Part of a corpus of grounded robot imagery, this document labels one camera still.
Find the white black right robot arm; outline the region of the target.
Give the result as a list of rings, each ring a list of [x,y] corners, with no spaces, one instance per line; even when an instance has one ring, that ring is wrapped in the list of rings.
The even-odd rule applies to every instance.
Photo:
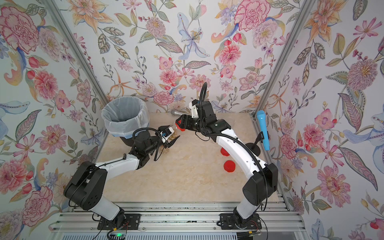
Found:
[[[242,189],[244,198],[234,209],[234,217],[240,223],[249,221],[262,202],[267,203],[277,190],[277,166],[261,160],[238,138],[229,123],[218,120],[209,101],[193,100],[190,109],[190,115],[182,115],[177,119],[178,128],[198,132],[212,139],[235,160],[247,182]]]

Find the black bin with white liner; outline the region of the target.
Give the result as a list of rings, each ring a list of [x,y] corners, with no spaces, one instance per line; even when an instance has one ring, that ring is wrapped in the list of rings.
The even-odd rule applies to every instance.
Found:
[[[143,100],[125,96],[109,102],[102,109],[102,119],[112,136],[131,147],[134,144],[133,132],[149,126],[150,112]]]

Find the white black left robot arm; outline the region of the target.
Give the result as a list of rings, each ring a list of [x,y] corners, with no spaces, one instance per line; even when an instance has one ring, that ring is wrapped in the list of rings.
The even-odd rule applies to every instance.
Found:
[[[125,219],[124,210],[104,197],[106,182],[127,172],[143,168],[154,155],[157,161],[160,147],[171,147],[176,139],[168,139],[173,135],[171,126],[141,128],[132,135],[133,146],[128,154],[115,160],[94,164],[83,162],[66,188],[64,196],[84,211],[93,212],[105,220],[120,224]]]

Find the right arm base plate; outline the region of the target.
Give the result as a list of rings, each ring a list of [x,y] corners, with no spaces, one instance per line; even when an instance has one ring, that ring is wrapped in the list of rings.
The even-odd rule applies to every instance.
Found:
[[[216,222],[222,230],[261,230],[262,224],[258,214],[254,213],[250,217],[243,219],[238,214],[220,214],[220,219]]]

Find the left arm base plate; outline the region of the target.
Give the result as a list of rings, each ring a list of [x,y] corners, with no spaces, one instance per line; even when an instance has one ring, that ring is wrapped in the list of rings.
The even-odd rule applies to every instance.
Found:
[[[138,230],[141,214],[119,214],[113,220],[101,217],[97,230]]]

